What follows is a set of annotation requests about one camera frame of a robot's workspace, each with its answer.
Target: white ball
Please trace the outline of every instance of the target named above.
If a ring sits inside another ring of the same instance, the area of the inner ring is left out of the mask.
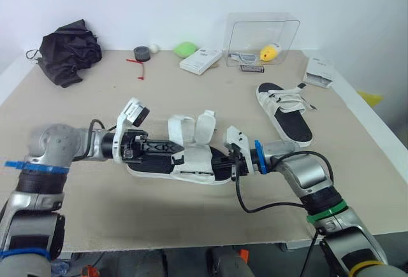
[[[155,43],[152,43],[149,46],[149,50],[150,50],[151,53],[157,53],[159,51],[159,46],[157,44],[155,44]]]

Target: black umbrella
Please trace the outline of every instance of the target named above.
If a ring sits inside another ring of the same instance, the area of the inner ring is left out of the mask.
[[[54,84],[63,88],[82,81],[77,71],[90,68],[102,58],[101,47],[83,19],[44,36],[40,52],[38,65]]]

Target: clear plastic box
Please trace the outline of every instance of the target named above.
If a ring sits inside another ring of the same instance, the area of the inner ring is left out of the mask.
[[[239,66],[243,62],[231,58],[231,54],[257,55],[254,64],[281,64],[286,58],[300,21],[289,13],[230,13],[224,39],[224,58],[227,66]],[[272,43],[282,47],[279,55],[269,62],[259,59],[261,49]]]

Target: green cable tie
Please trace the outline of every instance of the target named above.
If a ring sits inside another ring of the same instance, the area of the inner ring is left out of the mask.
[[[339,211],[342,211],[345,207],[347,207],[347,204],[345,200],[343,200],[339,202],[336,206],[331,207],[330,209],[324,210],[316,215],[308,215],[307,221],[311,224],[314,224],[314,222],[321,220],[322,218],[327,218],[332,215],[335,215]]]

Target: white sandal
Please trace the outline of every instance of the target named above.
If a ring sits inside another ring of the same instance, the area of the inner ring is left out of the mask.
[[[283,140],[294,141],[300,147],[310,145],[312,132],[307,126],[302,114],[306,108],[316,110],[301,95],[306,84],[301,83],[293,89],[284,90],[276,84],[262,83],[256,97],[273,126]]]

